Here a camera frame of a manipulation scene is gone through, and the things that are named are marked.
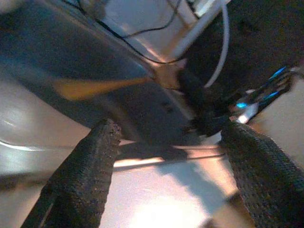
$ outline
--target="black rubber grip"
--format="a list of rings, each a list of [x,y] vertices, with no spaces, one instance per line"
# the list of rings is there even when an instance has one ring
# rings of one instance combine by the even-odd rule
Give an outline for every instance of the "black rubber grip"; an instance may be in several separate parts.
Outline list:
[[[111,120],[95,127],[48,180],[22,227],[99,227],[120,137]]]
[[[303,170],[272,139],[244,124],[228,123],[222,137],[256,227],[304,227]]]

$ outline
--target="metal surface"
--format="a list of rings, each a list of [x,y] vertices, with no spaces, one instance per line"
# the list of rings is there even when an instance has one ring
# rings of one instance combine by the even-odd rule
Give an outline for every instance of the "metal surface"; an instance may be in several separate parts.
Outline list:
[[[66,4],[56,3],[29,1],[11,17],[3,18],[2,22],[10,21],[13,31],[0,34],[0,64],[10,75],[86,127],[111,117],[131,140],[199,143],[194,134],[183,133],[188,120],[155,83],[131,86],[84,102],[69,102],[58,96],[49,86],[50,79],[132,79],[153,72],[105,29]]]

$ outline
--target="blue light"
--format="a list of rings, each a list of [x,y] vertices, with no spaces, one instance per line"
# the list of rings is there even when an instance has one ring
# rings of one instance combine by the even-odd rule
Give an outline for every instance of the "blue light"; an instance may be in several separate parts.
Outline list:
[[[275,72],[270,79],[275,78],[276,76],[278,76],[278,74],[280,74],[283,70],[285,70],[286,67],[283,67],[281,69],[279,69],[277,72]]]
[[[269,99],[269,98],[275,96],[277,93],[278,93],[278,91],[276,91],[276,92],[274,92],[274,93],[268,95],[267,97],[264,98],[264,100]]]
[[[247,104],[246,104],[246,103],[238,103],[238,104],[237,104],[237,107],[243,109],[243,108],[246,108],[246,107],[247,107]]]

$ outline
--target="white cable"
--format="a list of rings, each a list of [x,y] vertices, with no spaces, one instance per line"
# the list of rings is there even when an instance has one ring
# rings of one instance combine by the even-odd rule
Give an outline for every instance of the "white cable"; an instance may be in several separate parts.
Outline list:
[[[228,17],[228,10],[226,5],[226,0],[220,0],[221,7],[222,7],[222,14],[223,14],[223,24],[224,24],[224,36],[223,36],[223,48],[220,54],[220,58],[218,61],[217,68],[215,69],[213,75],[209,79],[209,81],[205,84],[205,88],[212,86],[212,84],[217,80],[220,72],[223,69],[224,63],[226,61],[226,56],[228,53],[228,46],[229,46],[229,17]]]

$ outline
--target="black cable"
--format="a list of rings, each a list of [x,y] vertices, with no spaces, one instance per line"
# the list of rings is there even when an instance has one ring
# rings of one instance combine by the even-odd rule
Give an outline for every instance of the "black cable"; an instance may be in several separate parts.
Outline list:
[[[109,32],[111,32],[116,38],[119,38],[120,40],[122,40],[125,44],[127,44],[133,51],[135,51],[138,55],[144,57],[145,59],[154,62],[154,63],[158,63],[158,64],[169,64],[169,63],[175,63],[179,60],[181,60],[181,58],[169,61],[169,62],[160,62],[160,61],[156,61],[153,60],[147,56],[145,56],[143,53],[141,53],[140,51],[138,51],[135,47],[133,47],[128,41],[126,41],[123,37],[121,37],[117,32],[113,31],[109,26],[107,26],[105,23],[103,23],[100,20],[96,20],[96,22],[101,25],[102,27],[104,27],[106,30],[108,30]]]
[[[77,0],[77,3],[78,3],[78,6],[74,5],[73,3],[67,1],[67,0],[62,0],[64,3],[74,7],[75,9],[79,10],[84,16],[86,16],[86,11],[82,8],[81,6],[81,3],[80,3],[80,0]],[[94,19],[100,26],[102,26],[104,29],[106,29],[107,31],[111,32],[116,38],[122,40],[126,45],[128,45],[134,52],[136,52],[138,55],[144,57],[145,59],[151,61],[151,62],[154,62],[154,63],[157,63],[157,64],[170,64],[170,63],[175,63],[175,62],[178,62],[180,61],[182,58],[178,58],[178,59],[175,59],[175,60],[172,60],[172,61],[169,61],[169,62],[160,62],[160,61],[157,61],[157,60],[153,60],[147,56],[145,56],[143,53],[141,53],[140,51],[138,51],[133,45],[131,45],[128,41],[126,41],[124,39],[124,37],[122,37],[121,35],[119,35],[117,32],[115,32],[114,30],[112,30],[109,26],[107,26],[104,22],[102,22],[101,20],[97,20],[97,19]]]
[[[177,2],[170,20],[164,26],[161,26],[161,27],[158,27],[158,28],[150,28],[150,29],[144,29],[144,30],[141,30],[141,31],[137,31],[137,32],[132,33],[132,34],[129,34],[129,35],[126,35],[126,36],[122,36],[122,38],[130,38],[130,37],[134,37],[134,36],[137,36],[137,35],[145,33],[145,32],[157,31],[157,30],[162,30],[162,29],[167,28],[173,22],[175,16],[177,15],[180,3],[181,3],[181,0],[179,0]]]

